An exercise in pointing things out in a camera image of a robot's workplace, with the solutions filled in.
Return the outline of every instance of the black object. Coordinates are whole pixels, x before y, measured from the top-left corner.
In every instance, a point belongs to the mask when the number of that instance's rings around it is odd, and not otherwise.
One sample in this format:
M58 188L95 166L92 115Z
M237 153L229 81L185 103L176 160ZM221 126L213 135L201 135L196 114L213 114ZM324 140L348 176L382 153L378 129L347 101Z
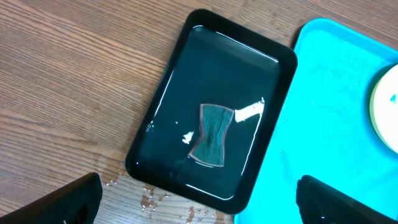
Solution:
M290 48L210 11L193 11L126 157L126 170L148 184L239 213L248 204L296 67ZM187 156L200 138L201 104L240 110L255 102L264 104L262 113L231 122L222 167Z
M72 183L0 218L2 224L92 224L100 207L97 173Z
M303 224L398 224L309 175L297 183L296 203Z

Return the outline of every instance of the wood grain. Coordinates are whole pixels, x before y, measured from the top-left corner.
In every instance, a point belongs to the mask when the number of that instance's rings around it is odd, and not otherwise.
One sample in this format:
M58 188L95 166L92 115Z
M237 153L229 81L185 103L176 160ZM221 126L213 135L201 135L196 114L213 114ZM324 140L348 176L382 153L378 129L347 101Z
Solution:
M233 222L124 170L196 8L287 45L300 26L329 17L398 48L395 0L0 0L0 216L97 171L96 223Z

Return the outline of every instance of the white lid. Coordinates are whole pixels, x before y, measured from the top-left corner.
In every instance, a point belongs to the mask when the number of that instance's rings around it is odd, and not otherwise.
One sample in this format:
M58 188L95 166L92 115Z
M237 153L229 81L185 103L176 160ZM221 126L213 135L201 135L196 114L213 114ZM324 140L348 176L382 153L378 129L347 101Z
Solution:
M369 109L377 135L398 153L398 65L390 69L374 87Z

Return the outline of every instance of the white fleck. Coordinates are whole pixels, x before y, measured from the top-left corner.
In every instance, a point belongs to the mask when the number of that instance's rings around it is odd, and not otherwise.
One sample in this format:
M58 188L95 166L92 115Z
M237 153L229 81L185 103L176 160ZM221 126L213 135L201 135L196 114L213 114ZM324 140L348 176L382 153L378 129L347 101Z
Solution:
M147 126L147 129L146 129L146 132L149 132L149 131L154 131L154 130L152 130L155 126L152 124L152 122L150 122L151 124L148 124L148 126Z
M187 134L184 134L182 137L182 142L184 142L185 144L189 144L189 142L192 140L192 136L193 136L194 131L190 131Z

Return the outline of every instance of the green sponge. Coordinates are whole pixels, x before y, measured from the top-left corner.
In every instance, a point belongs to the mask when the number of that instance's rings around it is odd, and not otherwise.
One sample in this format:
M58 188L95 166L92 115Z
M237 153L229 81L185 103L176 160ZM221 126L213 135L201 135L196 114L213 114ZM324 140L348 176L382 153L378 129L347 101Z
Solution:
M224 106L200 105L200 138L189 156L209 166L224 166L225 136L234 111Z

